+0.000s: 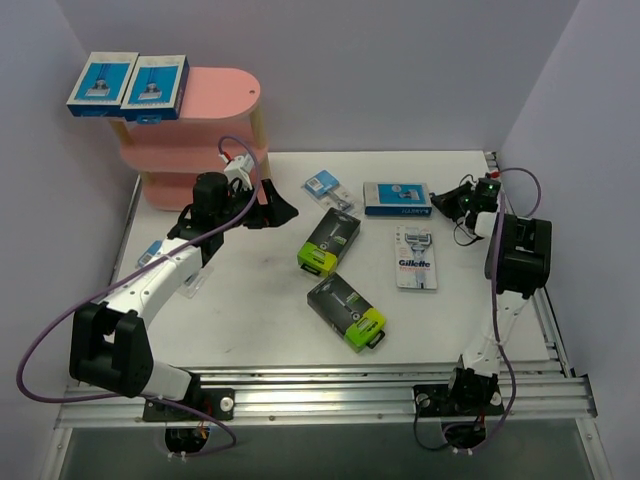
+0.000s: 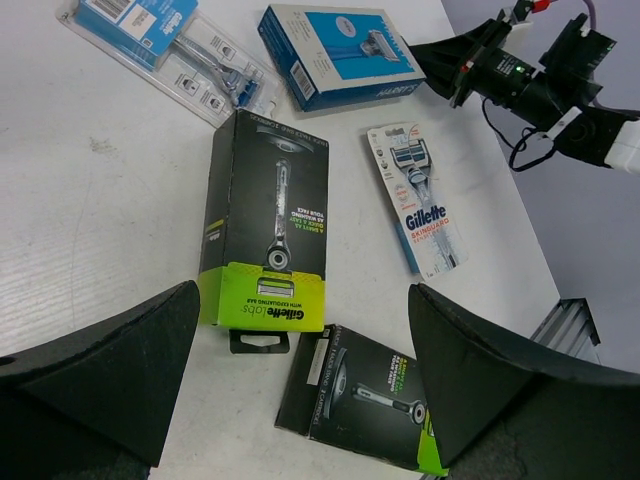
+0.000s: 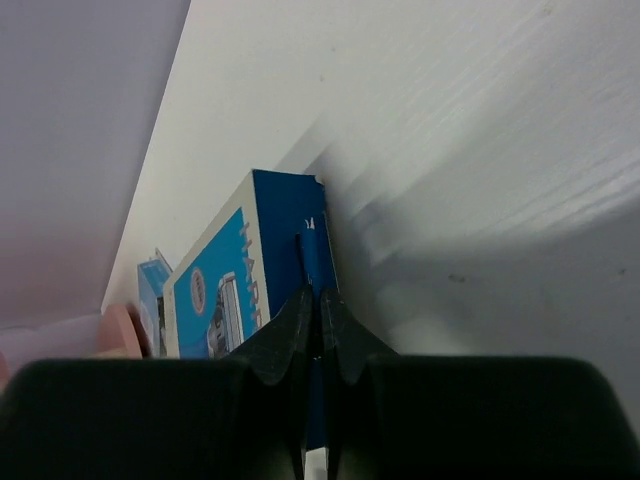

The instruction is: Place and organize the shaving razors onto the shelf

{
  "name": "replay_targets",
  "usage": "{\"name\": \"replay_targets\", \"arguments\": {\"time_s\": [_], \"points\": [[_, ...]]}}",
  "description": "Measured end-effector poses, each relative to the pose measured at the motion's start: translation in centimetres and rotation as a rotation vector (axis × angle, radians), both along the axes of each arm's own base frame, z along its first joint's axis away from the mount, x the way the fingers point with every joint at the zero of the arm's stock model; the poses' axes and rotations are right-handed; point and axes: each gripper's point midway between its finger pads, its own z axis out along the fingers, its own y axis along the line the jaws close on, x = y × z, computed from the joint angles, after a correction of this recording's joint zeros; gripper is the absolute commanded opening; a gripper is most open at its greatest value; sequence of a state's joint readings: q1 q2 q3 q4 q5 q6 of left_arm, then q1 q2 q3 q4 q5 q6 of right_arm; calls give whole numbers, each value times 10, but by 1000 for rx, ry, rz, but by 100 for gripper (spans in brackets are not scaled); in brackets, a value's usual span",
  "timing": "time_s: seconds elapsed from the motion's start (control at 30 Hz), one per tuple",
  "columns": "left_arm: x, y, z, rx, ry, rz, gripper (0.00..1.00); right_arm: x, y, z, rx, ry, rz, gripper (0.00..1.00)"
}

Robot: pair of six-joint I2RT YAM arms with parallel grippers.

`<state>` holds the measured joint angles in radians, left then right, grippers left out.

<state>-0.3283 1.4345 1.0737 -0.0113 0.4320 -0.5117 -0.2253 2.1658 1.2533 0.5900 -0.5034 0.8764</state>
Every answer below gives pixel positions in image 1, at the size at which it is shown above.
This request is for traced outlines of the blue Harry's razor box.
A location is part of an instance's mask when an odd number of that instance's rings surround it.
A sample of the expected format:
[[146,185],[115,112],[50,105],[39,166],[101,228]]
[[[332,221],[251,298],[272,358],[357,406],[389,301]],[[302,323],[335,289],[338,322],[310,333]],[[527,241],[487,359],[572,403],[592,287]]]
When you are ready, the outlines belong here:
[[190,73],[187,56],[139,56],[120,111],[138,124],[178,120]]
[[430,217],[432,203],[425,183],[364,182],[364,211],[375,217]]
[[138,52],[91,52],[66,102],[70,113],[75,117],[121,117],[138,58]]

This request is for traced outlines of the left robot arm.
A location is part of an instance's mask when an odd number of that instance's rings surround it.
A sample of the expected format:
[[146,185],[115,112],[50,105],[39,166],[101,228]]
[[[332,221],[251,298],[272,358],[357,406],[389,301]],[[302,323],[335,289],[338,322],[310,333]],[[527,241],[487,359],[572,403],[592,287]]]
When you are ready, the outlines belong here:
[[155,260],[99,302],[73,315],[69,370],[73,379],[128,398],[166,400],[179,419],[204,402],[198,375],[154,359],[147,328],[167,301],[222,247],[225,231],[280,227],[298,214],[270,179],[244,187],[218,172],[198,176],[192,201],[161,243]]

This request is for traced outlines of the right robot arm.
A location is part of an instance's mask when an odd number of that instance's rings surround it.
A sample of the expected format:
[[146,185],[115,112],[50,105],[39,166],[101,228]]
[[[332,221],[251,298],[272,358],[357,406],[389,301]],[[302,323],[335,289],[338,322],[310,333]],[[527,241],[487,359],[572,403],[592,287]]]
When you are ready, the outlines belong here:
[[462,220],[475,237],[489,241],[484,275],[490,282],[491,316],[459,357],[443,390],[453,411],[479,411],[498,397],[500,364],[508,362],[505,346],[513,326],[549,279],[553,227],[531,214],[508,213],[495,174],[433,194],[431,202],[445,217]]

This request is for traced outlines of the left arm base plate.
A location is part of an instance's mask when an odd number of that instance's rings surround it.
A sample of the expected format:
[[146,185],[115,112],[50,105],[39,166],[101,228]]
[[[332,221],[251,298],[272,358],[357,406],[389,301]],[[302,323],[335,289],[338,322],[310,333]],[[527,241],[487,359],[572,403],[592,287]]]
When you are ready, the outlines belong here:
[[[236,391],[232,388],[205,389],[195,402],[182,401],[182,404],[216,420],[227,421],[234,418],[235,394]],[[159,404],[155,400],[147,400],[142,419],[145,422],[186,422],[200,420],[200,417],[183,409]]]

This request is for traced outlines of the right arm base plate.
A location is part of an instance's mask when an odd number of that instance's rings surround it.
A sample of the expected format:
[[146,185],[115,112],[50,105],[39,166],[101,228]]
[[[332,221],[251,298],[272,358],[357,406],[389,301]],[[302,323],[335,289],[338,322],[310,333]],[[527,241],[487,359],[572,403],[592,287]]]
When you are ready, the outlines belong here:
[[482,407],[460,406],[449,398],[445,384],[416,384],[412,392],[419,418],[499,416],[504,413],[502,401]]

